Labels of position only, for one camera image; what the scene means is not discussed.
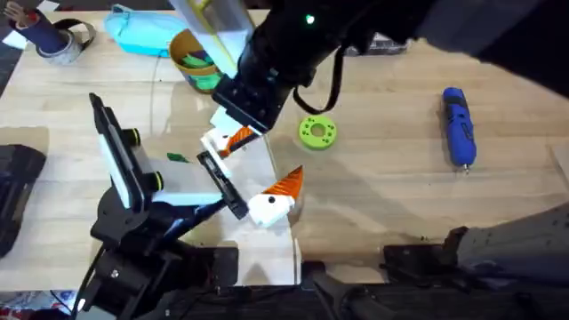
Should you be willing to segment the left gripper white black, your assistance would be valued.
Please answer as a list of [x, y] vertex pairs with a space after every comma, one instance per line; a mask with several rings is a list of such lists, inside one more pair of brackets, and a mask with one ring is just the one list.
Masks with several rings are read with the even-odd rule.
[[108, 248], [154, 250], [228, 208], [241, 220], [248, 213], [268, 228], [291, 212], [301, 195], [300, 165], [246, 204], [236, 185], [213, 161], [230, 155], [230, 136], [213, 128], [201, 138], [207, 151], [197, 164], [146, 157], [142, 148], [122, 154], [103, 148], [111, 180], [97, 208], [91, 236]]

